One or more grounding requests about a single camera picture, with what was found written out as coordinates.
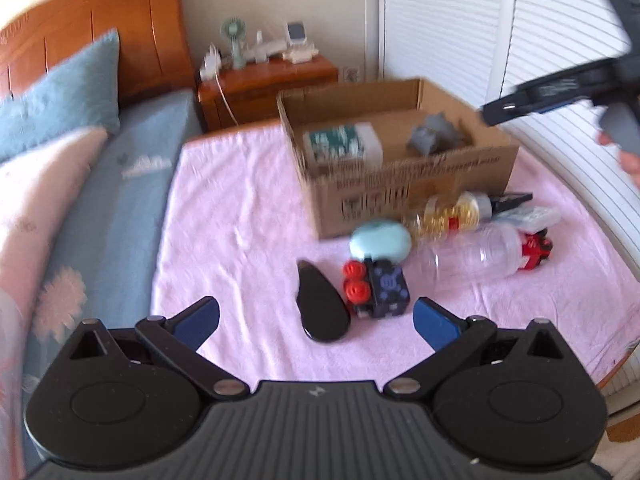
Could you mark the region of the person's right hand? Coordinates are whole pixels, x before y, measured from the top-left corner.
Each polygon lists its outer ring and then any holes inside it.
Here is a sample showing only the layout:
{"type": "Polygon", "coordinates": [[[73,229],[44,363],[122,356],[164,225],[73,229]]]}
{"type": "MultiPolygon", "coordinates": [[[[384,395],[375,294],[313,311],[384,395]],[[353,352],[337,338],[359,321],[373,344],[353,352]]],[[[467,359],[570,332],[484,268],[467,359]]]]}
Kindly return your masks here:
{"type": "MultiPolygon", "coordinates": [[[[615,142],[604,132],[597,137],[600,145],[614,145],[615,142]]],[[[620,150],[620,168],[622,168],[637,188],[640,188],[640,157],[638,155],[620,150]]]]}

